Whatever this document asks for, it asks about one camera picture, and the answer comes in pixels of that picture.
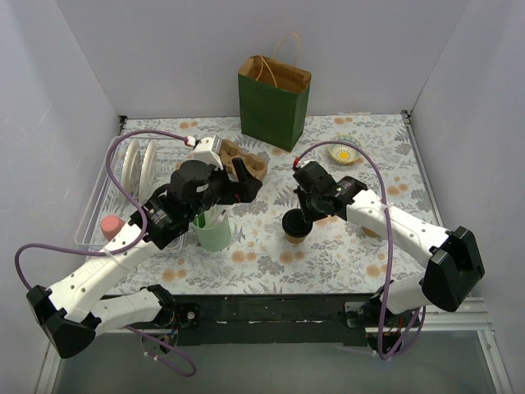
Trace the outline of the black coffee cup lid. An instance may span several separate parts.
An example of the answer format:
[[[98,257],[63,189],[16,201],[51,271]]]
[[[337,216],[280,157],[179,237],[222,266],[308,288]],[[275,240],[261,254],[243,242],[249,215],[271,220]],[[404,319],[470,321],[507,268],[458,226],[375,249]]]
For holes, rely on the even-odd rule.
[[[305,221],[299,208],[287,211],[281,219],[281,224],[285,234],[294,238],[306,237],[313,229],[313,224]]]

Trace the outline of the brown paper coffee cup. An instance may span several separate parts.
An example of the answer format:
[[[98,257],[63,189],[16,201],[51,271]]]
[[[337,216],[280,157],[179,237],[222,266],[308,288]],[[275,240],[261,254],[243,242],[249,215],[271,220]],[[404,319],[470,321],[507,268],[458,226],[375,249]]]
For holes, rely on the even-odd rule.
[[[293,245],[298,245],[298,244],[301,244],[305,241],[306,237],[308,235],[295,235],[295,234],[289,234],[289,233],[286,233],[285,234],[285,238]]]

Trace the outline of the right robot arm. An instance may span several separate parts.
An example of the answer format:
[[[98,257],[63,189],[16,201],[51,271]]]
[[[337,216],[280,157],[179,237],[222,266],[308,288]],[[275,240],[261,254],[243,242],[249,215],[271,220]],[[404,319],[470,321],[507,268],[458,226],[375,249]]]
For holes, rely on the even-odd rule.
[[[351,176],[339,181],[317,162],[295,168],[296,194],[304,221],[337,216],[375,232],[414,258],[424,273],[394,280],[387,295],[377,294],[372,319],[390,326],[411,309],[434,305],[454,312],[485,274],[473,233],[465,227],[451,231],[424,222],[394,206]]]

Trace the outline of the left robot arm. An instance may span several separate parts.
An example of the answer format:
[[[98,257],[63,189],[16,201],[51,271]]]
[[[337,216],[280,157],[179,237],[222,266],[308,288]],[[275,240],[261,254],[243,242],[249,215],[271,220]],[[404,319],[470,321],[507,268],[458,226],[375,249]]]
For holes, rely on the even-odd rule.
[[[63,358],[83,351],[96,336],[133,323],[166,328],[176,317],[176,301],[160,285],[132,295],[106,293],[143,261],[189,230],[195,218],[215,205],[250,203],[262,182],[239,158],[236,180],[225,169],[189,160],[158,187],[147,202],[94,256],[50,287],[34,286],[26,298],[43,332]]]

